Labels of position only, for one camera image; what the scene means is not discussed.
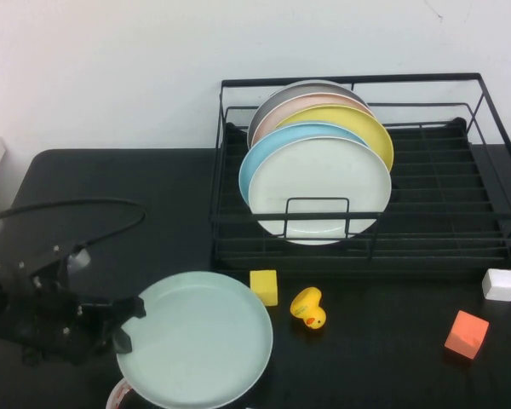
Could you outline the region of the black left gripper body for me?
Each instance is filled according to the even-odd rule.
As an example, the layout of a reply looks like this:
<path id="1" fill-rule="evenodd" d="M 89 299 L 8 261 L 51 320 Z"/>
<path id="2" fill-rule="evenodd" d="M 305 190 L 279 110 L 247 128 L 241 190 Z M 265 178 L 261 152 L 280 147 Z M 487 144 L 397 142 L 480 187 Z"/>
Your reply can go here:
<path id="1" fill-rule="evenodd" d="M 106 351 L 112 300 L 63 293 L 10 299 L 11 341 L 72 364 Z"/>

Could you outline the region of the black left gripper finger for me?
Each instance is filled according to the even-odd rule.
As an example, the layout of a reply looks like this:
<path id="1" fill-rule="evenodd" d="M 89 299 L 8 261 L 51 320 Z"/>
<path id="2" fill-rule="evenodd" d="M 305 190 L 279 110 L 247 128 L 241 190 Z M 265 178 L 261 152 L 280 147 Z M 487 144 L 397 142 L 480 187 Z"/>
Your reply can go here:
<path id="1" fill-rule="evenodd" d="M 141 319 L 146 316 L 144 300 L 141 297 L 129 297 L 115 300 L 111 304 L 112 316 L 115 320 Z"/>
<path id="2" fill-rule="evenodd" d="M 118 328 L 113 333 L 112 346 L 116 354 L 129 354 L 132 352 L 131 338 L 123 328 Z"/>

